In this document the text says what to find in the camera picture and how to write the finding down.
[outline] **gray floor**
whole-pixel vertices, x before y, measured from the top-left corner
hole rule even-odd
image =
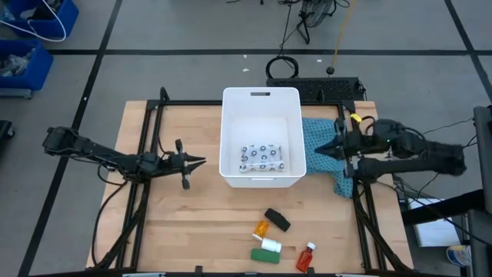
[[[75,0],[80,16],[71,37],[50,49],[98,49],[116,0]],[[453,1],[477,50],[492,49],[492,2]],[[293,7],[290,29],[300,5]],[[123,0],[108,49],[277,49],[288,8],[276,1]],[[346,9],[339,8],[311,30],[310,45],[298,34],[289,49],[333,49]],[[0,28],[0,37],[11,38]],[[344,33],[342,49],[465,50],[444,0],[358,1]],[[329,55],[293,55],[301,77],[324,77]],[[165,86],[173,99],[220,99],[228,86],[262,86],[273,55],[106,55],[95,80],[81,134],[114,145],[128,100],[156,98]],[[85,89],[95,55],[56,55],[45,87],[30,101],[0,100],[0,118],[15,123],[17,135],[0,159],[0,268],[17,275],[58,159],[42,153],[49,126],[70,125]],[[481,56],[492,75],[492,57]],[[276,64],[273,74],[290,75]],[[380,117],[394,118],[421,131],[472,117],[490,100],[468,55],[341,55],[335,76],[357,76],[376,102]],[[429,134],[429,139],[466,143],[471,123]],[[481,187],[477,151],[465,150],[468,170],[459,178],[440,176],[424,191],[446,198]],[[431,173],[404,175],[419,189]],[[31,274],[82,270],[103,185],[90,165],[69,162]],[[458,274],[443,249],[411,250],[417,269]]]

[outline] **bottle cap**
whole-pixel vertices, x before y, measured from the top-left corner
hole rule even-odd
[[[263,240],[263,238],[260,237],[259,235],[256,235],[256,234],[251,234],[251,235],[253,235],[253,238],[259,240],[260,242]]]
[[[308,246],[310,249],[313,249],[313,250],[315,250],[315,249],[316,249],[316,245],[315,245],[313,242],[308,242],[308,243],[307,243],[307,246]]]
[[[277,242],[277,245],[275,247],[276,253],[280,253],[281,250],[282,250],[282,244],[280,242]]]

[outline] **bin handle slot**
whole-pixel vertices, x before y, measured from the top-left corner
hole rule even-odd
[[[251,96],[270,96],[270,92],[252,92]]]
[[[273,181],[274,178],[251,178],[251,181]]]

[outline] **blue cloth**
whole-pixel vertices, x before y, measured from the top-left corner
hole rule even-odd
[[[329,173],[335,179],[334,192],[347,199],[352,198],[352,178],[345,178],[345,161],[314,152],[335,137],[334,121],[325,118],[302,118],[307,173]]]

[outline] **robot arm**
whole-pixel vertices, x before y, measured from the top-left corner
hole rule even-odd
[[[198,166],[205,163],[205,158],[194,157],[183,152],[183,145],[179,139],[176,140],[178,152],[166,152],[168,157],[161,159],[157,154],[149,152],[140,155],[126,155],[117,152],[80,136],[75,130],[66,127],[49,128],[43,147],[49,155],[89,159],[104,167],[116,169],[126,181],[130,182],[139,183],[156,177],[181,173],[183,189],[190,189],[188,176]]]
[[[416,130],[389,119],[378,119],[370,126],[372,135],[362,134],[358,126],[346,132],[344,121],[339,118],[334,123],[335,138],[315,151],[334,159],[346,159],[347,177],[366,180],[387,173],[434,171],[461,175],[466,170],[461,145],[428,141]],[[363,156],[387,151],[399,159],[381,161]],[[356,165],[351,164],[352,156],[360,157]]]

